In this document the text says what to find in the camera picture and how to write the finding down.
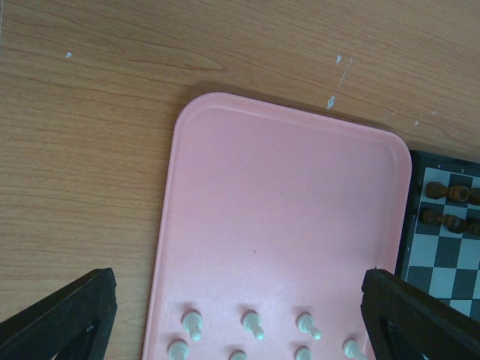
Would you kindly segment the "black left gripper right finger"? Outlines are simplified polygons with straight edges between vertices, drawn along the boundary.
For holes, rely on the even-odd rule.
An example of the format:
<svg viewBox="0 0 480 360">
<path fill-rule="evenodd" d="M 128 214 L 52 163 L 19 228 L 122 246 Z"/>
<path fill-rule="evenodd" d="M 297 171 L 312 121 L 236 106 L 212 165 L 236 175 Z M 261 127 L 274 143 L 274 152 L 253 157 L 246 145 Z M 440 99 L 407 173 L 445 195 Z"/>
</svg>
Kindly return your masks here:
<svg viewBox="0 0 480 360">
<path fill-rule="evenodd" d="M 361 315 L 376 359 L 478 359 L 479 322 L 383 269 L 366 271 Z"/>
</svg>

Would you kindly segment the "white chess pawn one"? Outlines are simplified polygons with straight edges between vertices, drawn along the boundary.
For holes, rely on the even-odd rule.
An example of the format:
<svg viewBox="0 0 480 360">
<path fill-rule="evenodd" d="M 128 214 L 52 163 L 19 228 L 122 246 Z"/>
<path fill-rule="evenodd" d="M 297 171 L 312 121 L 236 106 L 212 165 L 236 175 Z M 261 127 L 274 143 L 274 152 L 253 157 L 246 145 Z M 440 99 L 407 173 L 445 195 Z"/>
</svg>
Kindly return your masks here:
<svg viewBox="0 0 480 360">
<path fill-rule="evenodd" d="M 200 341 L 202 338 L 203 318 L 199 311 L 189 310 L 182 317 L 181 324 L 189 334 L 192 341 Z"/>
</svg>

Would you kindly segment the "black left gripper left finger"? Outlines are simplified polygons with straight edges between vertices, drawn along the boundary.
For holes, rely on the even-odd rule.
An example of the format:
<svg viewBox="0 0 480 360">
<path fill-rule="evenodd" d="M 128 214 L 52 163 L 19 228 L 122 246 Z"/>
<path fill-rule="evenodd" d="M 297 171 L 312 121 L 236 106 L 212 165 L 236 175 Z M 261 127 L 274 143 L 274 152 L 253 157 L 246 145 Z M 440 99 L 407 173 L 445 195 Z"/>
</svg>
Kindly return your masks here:
<svg viewBox="0 0 480 360">
<path fill-rule="evenodd" d="M 113 270 L 94 269 L 1 322 L 1 358 L 103 359 L 117 307 Z"/>
</svg>

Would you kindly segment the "white chess pawn six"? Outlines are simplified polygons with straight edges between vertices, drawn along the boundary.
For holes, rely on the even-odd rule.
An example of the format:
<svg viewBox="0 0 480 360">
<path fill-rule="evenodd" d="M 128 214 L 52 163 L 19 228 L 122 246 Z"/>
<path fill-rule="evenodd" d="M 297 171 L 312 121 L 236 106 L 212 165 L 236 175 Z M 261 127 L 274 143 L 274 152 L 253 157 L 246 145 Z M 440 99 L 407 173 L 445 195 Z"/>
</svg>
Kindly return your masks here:
<svg viewBox="0 0 480 360">
<path fill-rule="evenodd" d="M 295 360 L 312 360 L 312 353 L 305 346 L 299 347 L 295 352 Z"/>
</svg>

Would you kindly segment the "white chess pawn three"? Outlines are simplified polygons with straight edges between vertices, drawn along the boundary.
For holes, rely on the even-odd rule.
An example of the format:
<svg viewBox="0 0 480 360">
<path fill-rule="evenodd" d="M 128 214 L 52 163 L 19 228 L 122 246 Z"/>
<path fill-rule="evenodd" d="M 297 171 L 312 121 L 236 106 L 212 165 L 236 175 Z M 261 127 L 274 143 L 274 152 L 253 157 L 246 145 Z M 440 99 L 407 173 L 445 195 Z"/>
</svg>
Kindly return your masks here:
<svg viewBox="0 0 480 360">
<path fill-rule="evenodd" d="M 321 339 L 322 333 L 316 327 L 314 318 L 309 313 L 301 314 L 296 320 L 296 325 L 300 332 L 309 334 L 315 341 Z"/>
</svg>

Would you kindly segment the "white chess pawn five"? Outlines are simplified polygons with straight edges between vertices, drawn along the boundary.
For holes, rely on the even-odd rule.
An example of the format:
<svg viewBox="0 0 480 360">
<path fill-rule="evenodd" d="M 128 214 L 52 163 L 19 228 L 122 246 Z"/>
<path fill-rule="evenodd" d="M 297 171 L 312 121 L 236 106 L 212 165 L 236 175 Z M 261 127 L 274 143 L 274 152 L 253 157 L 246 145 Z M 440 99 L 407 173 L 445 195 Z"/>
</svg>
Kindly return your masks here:
<svg viewBox="0 0 480 360">
<path fill-rule="evenodd" d="M 248 360 L 246 353 L 242 350 L 236 350 L 230 357 L 229 360 Z"/>
</svg>

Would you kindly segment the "white chess pawn two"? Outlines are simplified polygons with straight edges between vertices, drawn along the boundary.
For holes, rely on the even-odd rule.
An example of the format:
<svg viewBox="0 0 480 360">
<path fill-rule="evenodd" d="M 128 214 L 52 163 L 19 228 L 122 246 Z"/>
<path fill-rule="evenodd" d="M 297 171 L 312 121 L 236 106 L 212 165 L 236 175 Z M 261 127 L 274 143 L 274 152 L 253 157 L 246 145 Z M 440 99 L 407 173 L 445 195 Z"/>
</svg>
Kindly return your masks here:
<svg viewBox="0 0 480 360">
<path fill-rule="evenodd" d="M 248 311 L 241 319 L 241 324 L 243 328 L 250 332 L 256 340 L 263 340 L 265 338 L 265 332 L 261 326 L 261 318 L 260 315 L 250 310 Z"/>
</svg>

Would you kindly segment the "white chess pawn four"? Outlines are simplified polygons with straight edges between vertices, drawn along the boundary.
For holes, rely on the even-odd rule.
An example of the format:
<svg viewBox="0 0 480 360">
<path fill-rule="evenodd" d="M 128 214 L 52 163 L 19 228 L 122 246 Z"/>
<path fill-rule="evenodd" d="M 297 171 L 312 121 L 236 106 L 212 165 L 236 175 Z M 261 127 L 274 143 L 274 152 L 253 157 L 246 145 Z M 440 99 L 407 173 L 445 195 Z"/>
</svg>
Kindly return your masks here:
<svg viewBox="0 0 480 360">
<path fill-rule="evenodd" d="M 186 360 L 189 355 L 189 348 L 185 341 L 175 340 L 173 341 L 167 350 L 169 360 Z"/>
</svg>

